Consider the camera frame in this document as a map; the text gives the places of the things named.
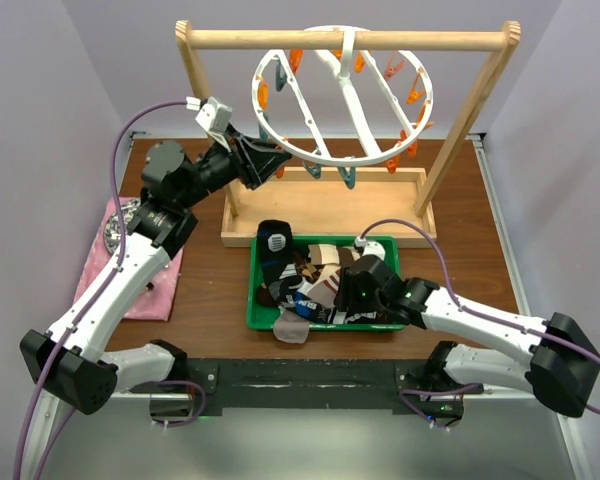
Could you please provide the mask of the wooden hanger rack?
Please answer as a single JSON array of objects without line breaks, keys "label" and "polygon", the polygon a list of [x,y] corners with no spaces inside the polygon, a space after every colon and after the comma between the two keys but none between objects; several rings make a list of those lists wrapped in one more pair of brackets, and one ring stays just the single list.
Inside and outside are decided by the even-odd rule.
[{"label": "wooden hanger rack", "polygon": [[[479,51],[487,54],[460,113],[430,169],[401,168],[393,173],[383,163],[356,169],[356,183],[348,189],[332,166],[313,178],[303,167],[280,168],[264,187],[255,191],[230,183],[221,239],[231,248],[248,246],[259,222],[287,221],[294,232],[312,236],[353,235],[364,222],[402,214],[415,222],[410,234],[398,234],[402,248],[421,248],[437,234],[432,199],[462,148],[462,144],[517,48],[521,27],[506,22],[498,32],[362,31],[354,36],[356,50]],[[262,50],[290,52],[318,49],[343,52],[341,32],[306,30],[196,30],[186,20],[177,22],[175,38],[192,90],[208,97],[210,87],[200,59],[203,50]]]}]

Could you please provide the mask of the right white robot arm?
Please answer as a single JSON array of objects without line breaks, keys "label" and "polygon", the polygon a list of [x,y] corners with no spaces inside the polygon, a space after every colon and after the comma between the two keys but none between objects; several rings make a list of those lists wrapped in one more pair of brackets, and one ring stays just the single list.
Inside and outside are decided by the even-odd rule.
[{"label": "right white robot arm", "polygon": [[475,347],[451,343],[435,348],[425,379],[436,392],[488,384],[526,391],[571,418],[589,408],[600,354],[566,314],[543,319],[488,307],[429,280],[401,279],[374,255],[343,270],[336,305],[476,342]]}]

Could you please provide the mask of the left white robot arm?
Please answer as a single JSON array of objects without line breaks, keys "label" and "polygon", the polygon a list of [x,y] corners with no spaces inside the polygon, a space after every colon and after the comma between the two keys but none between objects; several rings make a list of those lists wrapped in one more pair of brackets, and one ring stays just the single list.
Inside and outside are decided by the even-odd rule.
[{"label": "left white robot arm", "polygon": [[36,395],[47,391],[85,415],[115,392],[155,383],[165,392],[187,380],[187,355],[153,340],[109,352],[112,333],[156,275],[181,251],[198,220],[192,206],[234,180],[255,190],[291,158],[280,143],[233,126],[197,161],[173,140],[156,143],[141,175],[141,204],[123,222],[119,247],[79,300],[46,332],[28,331],[20,350]]}]

